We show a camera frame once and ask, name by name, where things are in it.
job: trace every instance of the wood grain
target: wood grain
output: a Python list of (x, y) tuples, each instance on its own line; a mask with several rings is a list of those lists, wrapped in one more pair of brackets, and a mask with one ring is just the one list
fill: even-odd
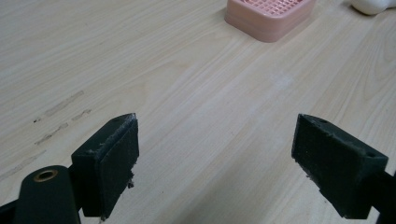
[[(396, 170), (396, 13), (318, 1), (276, 43), (226, 0), (0, 2), (0, 204), (109, 119), (135, 112), (135, 187), (106, 223), (375, 223), (340, 218), (290, 156), (298, 113)], [(100, 223), (83, 217), (83, 223)]]

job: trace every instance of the soap dish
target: soap dish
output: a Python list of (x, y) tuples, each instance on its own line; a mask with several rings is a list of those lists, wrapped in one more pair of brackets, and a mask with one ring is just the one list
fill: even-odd
[(305, 20), (316, 0), (228, 0), (225, 20), (262, 42), (276, 42)]

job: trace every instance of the table surface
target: table surface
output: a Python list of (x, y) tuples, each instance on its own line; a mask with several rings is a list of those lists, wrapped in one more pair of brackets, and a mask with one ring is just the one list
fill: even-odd
[(135, 187), (106, 223), (375, 223), (374, 209), (339, 217), (290, 150), (305, 113), (396, 170), (395, 9), (368, 17), (317, 1), (309, 19), (262, 43), (224, 21), (226, 4), (1, 1), (0, 204), (135, 112)]

